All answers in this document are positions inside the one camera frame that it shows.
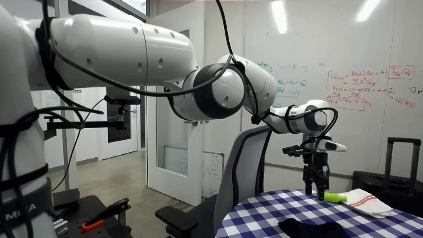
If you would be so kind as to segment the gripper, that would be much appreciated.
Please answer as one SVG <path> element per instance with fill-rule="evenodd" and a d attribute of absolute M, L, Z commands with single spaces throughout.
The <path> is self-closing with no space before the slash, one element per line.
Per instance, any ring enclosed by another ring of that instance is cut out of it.
<path fill-rule="evenodd" d="M 328 153 L 310 152 L 304 154 L 302 158 L 305 164 L 302 175 L 305 183 L 305 193 L 311 195 L 313 182 L 316 182 L 316 198 L 319 201 L 324 201 L 325 191 L 329 189 L 330 167 L 328 164 Z"/>

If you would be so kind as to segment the black hood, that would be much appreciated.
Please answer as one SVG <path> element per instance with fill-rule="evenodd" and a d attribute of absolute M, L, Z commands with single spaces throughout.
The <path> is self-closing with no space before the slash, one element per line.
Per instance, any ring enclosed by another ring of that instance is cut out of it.
<path fill-rule="evenodd" d="M 336 222 L 310 224 L 288 218 L 278 226 L 290 238 L 350 238 L 343 226 Z"/>

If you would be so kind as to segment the grey office chair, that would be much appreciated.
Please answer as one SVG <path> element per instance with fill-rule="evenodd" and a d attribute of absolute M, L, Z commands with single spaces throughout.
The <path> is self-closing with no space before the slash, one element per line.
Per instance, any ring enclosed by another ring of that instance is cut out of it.
<path fill-rule="evenodd" d="M 219 192 L 190 211 L 165 206 L 155 216 L 166 238 L 215 238 L 225 216 L 240 202 L 263 193 L 264 161 L 272 131 L 268 126 L 241 132 L 230 152 Z"/>

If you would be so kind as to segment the green marker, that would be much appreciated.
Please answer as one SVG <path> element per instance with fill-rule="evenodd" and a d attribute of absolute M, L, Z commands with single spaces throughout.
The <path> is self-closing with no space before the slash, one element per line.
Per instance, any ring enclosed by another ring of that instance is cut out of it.
<path fill-rule="evenodd" d="M 337 193 L 325 192 L 324 193 L 324 201 L 325 202 L 333 202 L 333 203 L 347 202 L 347 197 L 346 196 L 340 196 Z"/>

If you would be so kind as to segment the white towel with red stripes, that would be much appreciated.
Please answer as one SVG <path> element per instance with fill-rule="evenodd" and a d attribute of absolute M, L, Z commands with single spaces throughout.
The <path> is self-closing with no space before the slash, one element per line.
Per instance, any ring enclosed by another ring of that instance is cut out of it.
<path fill-rule="evenodd" d="M 347 201 L 342 202 L 349 208 L 369 215 L 374 218 L 385 218 L 393 215 L 393 208 L 382 202 L 375 195 L 362 189 L 354 189 L 344 193 L 338 193 L 339 196 L 346 197 Z"/>

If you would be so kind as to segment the blue white checkered tablecloth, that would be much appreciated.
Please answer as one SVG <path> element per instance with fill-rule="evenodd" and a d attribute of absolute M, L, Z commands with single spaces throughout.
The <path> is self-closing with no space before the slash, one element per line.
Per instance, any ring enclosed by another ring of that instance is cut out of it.
<path fill-rule="evenodd" d="M 289 238 L 278 226 L 287 218 L 320 225 L 337 222 L 351 238 L 423 238 L 423 218 L 394 209 L 377 219 L 342 203 L 318 201 L 316 192 L 277 190 L 237 204 L 222 220 L 216 238 Z"/>

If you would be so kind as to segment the black suitcase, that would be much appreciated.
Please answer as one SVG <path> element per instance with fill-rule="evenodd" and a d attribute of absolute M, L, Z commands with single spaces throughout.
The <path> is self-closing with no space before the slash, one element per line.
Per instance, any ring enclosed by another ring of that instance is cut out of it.
<path fill-rule="evenodd" d="M 396 142 L 413 144 L 410 176 L 391 175 L 393 145 Z M 354 171 L 352 189 L 362 189 L 388 206 L 423 218 L 423 182 L 417 180 L 420 139 L 388 137 L 385 172 L 382 174 Z"/>

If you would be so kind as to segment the small leaning whiteboard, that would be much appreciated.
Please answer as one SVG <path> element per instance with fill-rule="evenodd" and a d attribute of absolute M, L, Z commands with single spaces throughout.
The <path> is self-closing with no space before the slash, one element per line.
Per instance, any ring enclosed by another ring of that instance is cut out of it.
<path fill-rule="evenodd" d="M 223 153 L 203 151 L 202 161 L 202 198 L 209 198 L 218 193 L 224 171 Z"/>

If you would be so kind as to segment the white door with glass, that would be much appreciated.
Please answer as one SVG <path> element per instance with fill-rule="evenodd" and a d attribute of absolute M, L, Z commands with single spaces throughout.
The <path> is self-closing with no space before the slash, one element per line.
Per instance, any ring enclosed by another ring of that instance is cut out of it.
<path fill-rule="evenodd" d="M 200 67 L 204 65 L 204 12 L 192 16 L 176 13 L 157 16 L 147 23 L 177 32 L 188 31 L 196 60 Z M 189 205 L 198 205 L 203 142 L 200 122 L 193 125 L 178 118 L 165 98 L 147 98 L 146 109 L 149 188 Z"/>

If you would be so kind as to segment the orange black clamp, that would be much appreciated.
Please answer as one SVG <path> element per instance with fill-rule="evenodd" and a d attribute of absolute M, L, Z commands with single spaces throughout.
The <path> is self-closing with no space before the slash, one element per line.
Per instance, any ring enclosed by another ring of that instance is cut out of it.
<path fill-rule="evenodd" d="M 127 197 L 118 200 L 95 214 L 93 217 L 88 218 L 88 220 L 82 223 L 81 231 L 83 233 L 93 231 L 94 229 L 103 226 L 104 220 L 114 216 L 118 216 L 118 222 L 124 228 L 128 228 L 129 231 L 131 231 L 132 229 L 126 224 L 126 211 L 131 208 L 131 206 L 128 204 L 129 200 L 130 199 Z"/>

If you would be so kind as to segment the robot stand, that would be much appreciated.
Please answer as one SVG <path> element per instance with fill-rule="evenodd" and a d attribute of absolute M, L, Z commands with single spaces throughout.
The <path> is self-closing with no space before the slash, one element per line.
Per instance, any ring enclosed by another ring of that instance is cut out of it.
<path fill-rule="evenodd" d="M 84 221 L 107 207 L 98 196 L 81 198 L 80 191 L 72 189 L 53 193 L 53 204 L 57 238 L 133 238 L 131 231 L 118 222 L 118 216 L 104 220 L 103 226 L 93 231 L 81 231 Z"/>

